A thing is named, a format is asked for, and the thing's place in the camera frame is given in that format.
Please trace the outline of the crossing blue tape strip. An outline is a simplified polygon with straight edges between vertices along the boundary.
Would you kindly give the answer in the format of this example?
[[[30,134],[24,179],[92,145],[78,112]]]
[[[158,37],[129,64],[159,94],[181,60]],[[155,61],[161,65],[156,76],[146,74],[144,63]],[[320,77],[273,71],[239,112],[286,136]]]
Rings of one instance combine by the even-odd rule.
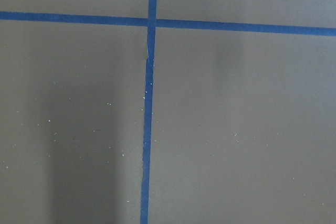
[[[6,11],[1,11],[1,20],[141,26],[141,27],[147,27],[150,25],[150,21],[147,18],[26,13],[26,12],[6,12]],[[153,22],[153,26],[159,28],[245,31],[256,33],[277,33],[277,34],[314,35],[314,36],[330,36],[330,37],[335,36],[335,28],[305,27],[305,26],[223,23],[223,22],[206,22],[206,21],[173,20],[173,19],[156,19],[156,21]]]

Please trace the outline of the long blue tape strip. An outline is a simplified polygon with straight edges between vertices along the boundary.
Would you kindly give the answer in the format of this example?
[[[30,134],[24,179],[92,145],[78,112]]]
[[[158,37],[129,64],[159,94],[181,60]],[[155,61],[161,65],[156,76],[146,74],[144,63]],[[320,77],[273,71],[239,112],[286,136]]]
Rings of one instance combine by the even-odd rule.
[[[152,106],[153,106],[153,77],[155,57],[155,33],[156,33],[156,9],[157,0],[149,0],[148,25],[147,25],[147,60],[145,70],[144,90],[144,126],[142,148],[142,181],[140,223],[148,223],[149,216],[149,192],[150,192],[150,161],[151,161],[151,133],[152,133]]]

